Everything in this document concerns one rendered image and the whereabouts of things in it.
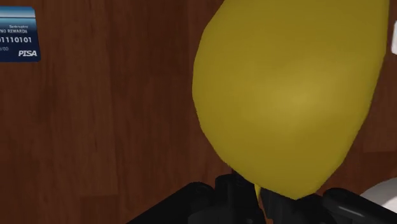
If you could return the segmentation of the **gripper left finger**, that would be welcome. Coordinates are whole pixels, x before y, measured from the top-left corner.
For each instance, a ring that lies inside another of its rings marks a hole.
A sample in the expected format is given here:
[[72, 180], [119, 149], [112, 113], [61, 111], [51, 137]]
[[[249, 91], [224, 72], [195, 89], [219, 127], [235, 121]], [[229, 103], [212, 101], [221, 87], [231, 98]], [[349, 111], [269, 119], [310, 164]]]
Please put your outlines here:
[[233, 171], [192, 182], [126, 224], [265, 224], [254, 184]]

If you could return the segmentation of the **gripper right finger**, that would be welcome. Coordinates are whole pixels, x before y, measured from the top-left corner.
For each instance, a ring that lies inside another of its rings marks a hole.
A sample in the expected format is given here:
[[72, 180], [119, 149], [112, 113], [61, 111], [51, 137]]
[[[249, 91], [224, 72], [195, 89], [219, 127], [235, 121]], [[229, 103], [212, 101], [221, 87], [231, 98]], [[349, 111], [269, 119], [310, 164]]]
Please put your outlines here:
[[262, 188], [260, 198], [273, 224], [397, 224], [397, 213], [344, 188], [297, 200]]

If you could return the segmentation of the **yellow banana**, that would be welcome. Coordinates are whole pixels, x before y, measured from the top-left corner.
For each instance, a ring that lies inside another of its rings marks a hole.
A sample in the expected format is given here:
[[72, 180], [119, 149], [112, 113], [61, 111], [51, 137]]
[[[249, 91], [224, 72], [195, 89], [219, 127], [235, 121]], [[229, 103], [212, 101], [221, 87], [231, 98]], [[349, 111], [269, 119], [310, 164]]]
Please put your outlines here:
[[224, 0], [206, 26], [192, 96], [219, 157], [299, 199], [344, 161], [371, 105], [390, 0]]

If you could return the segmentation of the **white round object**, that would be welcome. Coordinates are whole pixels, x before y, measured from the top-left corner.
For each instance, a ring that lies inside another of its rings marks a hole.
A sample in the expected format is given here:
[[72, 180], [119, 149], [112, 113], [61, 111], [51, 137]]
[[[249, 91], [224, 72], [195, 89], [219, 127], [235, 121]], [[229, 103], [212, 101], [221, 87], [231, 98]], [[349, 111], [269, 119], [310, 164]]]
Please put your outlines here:
[[397, 213], [397, 178], [378, 183], [363, 192], [361, 196]]

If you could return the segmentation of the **white flat object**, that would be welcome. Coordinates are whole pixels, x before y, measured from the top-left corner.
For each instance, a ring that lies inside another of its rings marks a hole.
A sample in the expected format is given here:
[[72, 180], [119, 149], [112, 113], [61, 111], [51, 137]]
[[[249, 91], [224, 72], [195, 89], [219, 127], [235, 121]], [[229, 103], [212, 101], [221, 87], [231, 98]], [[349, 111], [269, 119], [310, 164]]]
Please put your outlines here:
[[397, 55], [397, 20], [393, 25], [393, 33], [391, 38], [391, 52]]

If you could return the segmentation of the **blue bank card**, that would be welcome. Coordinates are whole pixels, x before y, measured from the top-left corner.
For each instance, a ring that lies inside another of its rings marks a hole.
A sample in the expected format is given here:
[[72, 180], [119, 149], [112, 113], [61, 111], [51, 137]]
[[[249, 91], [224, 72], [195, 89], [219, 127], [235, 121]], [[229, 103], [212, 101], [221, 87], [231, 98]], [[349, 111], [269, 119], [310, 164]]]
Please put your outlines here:
[[0, 62], [39, 62], [40, 60], [34, 8], [0, 6]]

